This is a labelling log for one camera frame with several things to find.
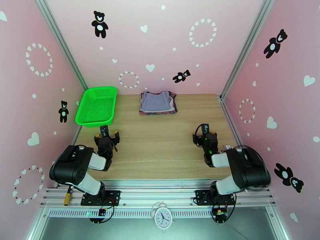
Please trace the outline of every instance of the black teddy bear sticker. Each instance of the black teddy bear sticker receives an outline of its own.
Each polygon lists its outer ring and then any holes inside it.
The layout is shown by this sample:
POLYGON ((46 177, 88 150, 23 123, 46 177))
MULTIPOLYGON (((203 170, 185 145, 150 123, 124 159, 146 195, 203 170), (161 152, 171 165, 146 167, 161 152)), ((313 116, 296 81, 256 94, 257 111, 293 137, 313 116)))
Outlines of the black teddy bear sticker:
POLYGON ((179 83, 180 81, 185 81, 186 77, 190 76, 189 70, 186 70, 184 73, 178 72, 178 75, 174 76, 172 79, 175 83, 179 83))
POLYGON ((276 167, 278 169, 274 169, 275 174, 282 179, 282 183, 286 186, 292 185, 294 189, 298 192, 301 193, 302 186, 304 185, 303 181, 295 178, 293 176, 293 172, 290 167, 287 167, 285 169, 281 164, 277 163, 276 167))
POLYGON ((103 21, 104 20, 104 13, 94 11, 94 17, 96 20, 94 20, 91 25, 95 27, 94 31, 96 33, 96 36, 99 37, 101 34, 102 38, 106 37, 106 30, 108 30, 108 25, 103 21))
POLYGON ((266 54, 266 58, 270 58, 274 52, 278 53, 280 50, 280 43, 287 39, 287 34, 284 29, 281 29, 277 37, 273 37, 269 40, 270 44, 264 49, 263 53, 266 54))
POLYGON ((61 108, 59 110, 60 113, 60 122, 67 122, 67 115, 69 114, 69 111, 67 109, 67 102, 61 101, 61 108))

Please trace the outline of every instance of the wooden table surface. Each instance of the wooden table surface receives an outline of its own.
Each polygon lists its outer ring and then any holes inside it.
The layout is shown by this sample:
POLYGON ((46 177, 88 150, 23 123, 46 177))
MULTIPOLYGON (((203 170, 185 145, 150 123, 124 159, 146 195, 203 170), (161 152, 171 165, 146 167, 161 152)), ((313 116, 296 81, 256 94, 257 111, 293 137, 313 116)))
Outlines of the wooden table surface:
MULTIPOLYGON (((201 123, 208 123, 223 145, 236 146, 215 94, 177 95, 178 113, 140 115, 140 95, 119 95, 110 136, 118 130, 120 143, 107 172, 89 170, 97 180, 204 179, 225 178, 228 168, 209 168, 202 148, 192 142, 192 134, 201 123)), ((93 147, 99 128, 82 127, 76 144, 93 147)))

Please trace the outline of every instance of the white alarm clock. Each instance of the white alarm clock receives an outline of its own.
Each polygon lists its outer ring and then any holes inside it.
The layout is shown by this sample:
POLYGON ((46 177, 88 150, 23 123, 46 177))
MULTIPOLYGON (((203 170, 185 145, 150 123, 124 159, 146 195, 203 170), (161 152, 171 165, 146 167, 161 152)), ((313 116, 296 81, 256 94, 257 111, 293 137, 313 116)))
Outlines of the white alarm clock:
POLYGON ((166 207, 166 204, 163 202, 160 203, 159 208, 157 210, 153 210, 151 214, 154 218, 156 226, 163 231, 168 229, 173 223, 171 211, 166 207))

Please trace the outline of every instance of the stack of folded clothes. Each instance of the stack of folded clothes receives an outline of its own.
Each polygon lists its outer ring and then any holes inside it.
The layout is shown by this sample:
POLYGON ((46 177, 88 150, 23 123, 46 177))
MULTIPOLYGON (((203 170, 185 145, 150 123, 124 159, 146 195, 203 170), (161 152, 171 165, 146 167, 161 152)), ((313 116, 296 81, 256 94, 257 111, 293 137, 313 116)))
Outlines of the stack of folded clothes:
POLYGON ((141 93, 140 115, 175 114, 178 112, 174 99, 177 95, 170 91, 161 93, 141 93))

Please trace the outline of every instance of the clock face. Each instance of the clock face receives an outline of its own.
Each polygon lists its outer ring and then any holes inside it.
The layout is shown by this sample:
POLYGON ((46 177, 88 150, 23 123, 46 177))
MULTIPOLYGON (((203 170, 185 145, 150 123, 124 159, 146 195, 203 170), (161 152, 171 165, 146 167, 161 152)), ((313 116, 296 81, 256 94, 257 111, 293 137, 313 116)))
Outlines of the clock face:
POLYGON ((172 223, 171 212, 167 208, 161 207, 156 211, 154 220, 156 221, 156 224, 159 228, 167 229, 172 223))

